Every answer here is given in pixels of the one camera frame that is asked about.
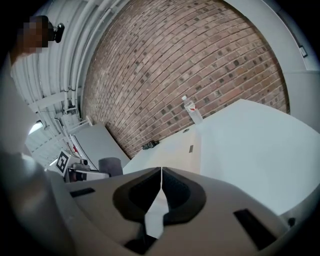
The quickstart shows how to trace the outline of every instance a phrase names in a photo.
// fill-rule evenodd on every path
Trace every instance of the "red brick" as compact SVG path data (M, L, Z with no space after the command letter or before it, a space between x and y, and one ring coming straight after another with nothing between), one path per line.
M184 94L204 117L238 99L288 111L269 45L227 4L206 3L132 0L99 42L81 114L105 124L130 157L192 124L180 106Z

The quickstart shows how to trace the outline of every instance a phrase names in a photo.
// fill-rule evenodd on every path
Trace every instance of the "white ceiling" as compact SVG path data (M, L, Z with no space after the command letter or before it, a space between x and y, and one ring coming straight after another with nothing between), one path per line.
M128 1L51 0L36 13L48 16L53 26L64 24L62 40L50 42L40 54L19 59L11 75L18 92L43 123L43 128L28 136L26 146L45 168L50 168L62 148L68 148L54 118L66 115L67 108L72 110L63 119L69 125L81 120L80 95L91 57L103 32ZM75 106L72 86L77 88Z

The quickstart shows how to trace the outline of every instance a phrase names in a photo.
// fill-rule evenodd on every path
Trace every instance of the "white table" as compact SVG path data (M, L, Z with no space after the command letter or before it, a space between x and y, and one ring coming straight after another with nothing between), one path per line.
M193 157L186 151L195 144ZM274 108L239 100L141 150L123 169L168 166L237 186L281 215L320 184L320 134Z

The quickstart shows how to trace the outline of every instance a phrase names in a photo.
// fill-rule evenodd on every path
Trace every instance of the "plastic water bottle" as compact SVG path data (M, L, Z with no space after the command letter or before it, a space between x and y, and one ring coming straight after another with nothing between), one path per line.
M186 111L188 112L188 114L191 117L191 119L193 120L193 122L196 125L201 124L201 122L204 119L202 118L202 115L200 114L199 110L197 109L195 103L191 99L187 98L187 96L183 96L182 100L183 100L183 106L186 109Z

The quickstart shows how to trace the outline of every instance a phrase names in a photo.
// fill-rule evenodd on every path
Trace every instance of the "brick wall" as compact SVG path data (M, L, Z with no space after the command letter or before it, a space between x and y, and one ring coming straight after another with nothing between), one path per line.
M133 157L151 139L238 99L289 111L270 46L244 16L218 0L131 0L103 35L84 87L83 116L105 124Z

